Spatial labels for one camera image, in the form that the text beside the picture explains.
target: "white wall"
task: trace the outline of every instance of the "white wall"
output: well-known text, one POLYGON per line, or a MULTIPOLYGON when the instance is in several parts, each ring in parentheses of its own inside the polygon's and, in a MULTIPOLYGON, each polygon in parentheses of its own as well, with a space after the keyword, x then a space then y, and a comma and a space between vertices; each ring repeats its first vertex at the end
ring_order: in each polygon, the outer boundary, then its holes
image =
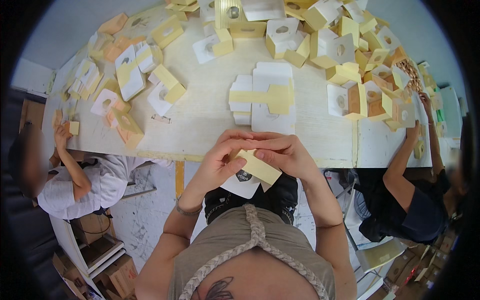
POLYGON ((437 83, 449 83, 458 97, 465 97, 465 85, 455 54, 428 9, 420 0, 369 0, 367 10, 387 20, 407 54, 415 61, 426 60, 437 83))
POLYGON ((119 13, 132 16, 164 0, 55 0, 33 31, 22 57, 58 69, 100 25, 119 13))
POLYGON ((46 97, 46 95, 40 94, 46 92, 52 72, 52 69, 20 58, 13 74, 11 85, 25 89, 32 94, 46 97))

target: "tattoo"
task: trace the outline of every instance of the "tattoo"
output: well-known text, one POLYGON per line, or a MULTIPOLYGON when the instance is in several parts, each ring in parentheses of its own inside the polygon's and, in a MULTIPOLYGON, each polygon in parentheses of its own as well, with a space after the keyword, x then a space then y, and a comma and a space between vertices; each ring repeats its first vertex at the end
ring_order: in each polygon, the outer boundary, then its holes
MULTIPOLYGON (((233 277, 225 277, 217 282, 214 282, 210 289, 207 292, 204 300, 231 300, 233 299, 232 293, 227 290, 224 290, 230 282, 232 282, 233 277)), ((201 300, 198 290, 196 290, 197 299, 201 300)))

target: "black logo sticker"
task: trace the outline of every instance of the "black logo sticker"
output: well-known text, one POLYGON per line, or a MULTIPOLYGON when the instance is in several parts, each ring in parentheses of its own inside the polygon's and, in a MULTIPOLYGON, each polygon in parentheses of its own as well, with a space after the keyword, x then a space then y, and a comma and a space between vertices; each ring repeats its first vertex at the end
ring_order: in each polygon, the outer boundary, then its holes
POLYGON ((244 170, 238 171, 236 176, 240 182, 249 181, 250 179, 252 179, 252 175, 249 172, 245 172, 244 170))

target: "bracelet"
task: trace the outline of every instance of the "bracelet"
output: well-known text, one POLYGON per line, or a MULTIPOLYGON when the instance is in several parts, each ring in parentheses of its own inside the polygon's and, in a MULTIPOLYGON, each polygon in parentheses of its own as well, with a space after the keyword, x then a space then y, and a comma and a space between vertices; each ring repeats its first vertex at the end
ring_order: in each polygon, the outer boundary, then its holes
POLYGON ((177 200, 176 200, 176 202, 175 202, 175 208, 177 209, 178 213, 180 213, 180 214, 183 215, 183 216, 196 216, 196 215, 198 215, 198 214, 202 211, 202 209, 204 208, 203 205, 200 205, 200 208, 197 209, 196 211, 194 211, 194 212, 192 212, 192 213, 186 212, 186 211, 184 211, 183 209, 181 209, 181 208, 179 207, 180 197, 181 197, 181 195, 177 198, 177 200))

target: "green object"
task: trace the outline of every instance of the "green object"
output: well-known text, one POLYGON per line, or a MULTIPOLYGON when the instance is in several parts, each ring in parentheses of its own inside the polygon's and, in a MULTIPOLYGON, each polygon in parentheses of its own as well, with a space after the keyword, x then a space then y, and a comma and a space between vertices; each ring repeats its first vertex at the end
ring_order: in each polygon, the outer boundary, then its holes
POLYGON ((445 115, 444 115, 444 110, 443 109, 437 110, 437 120, 438 120, 438 122, 445 121, 445 115))

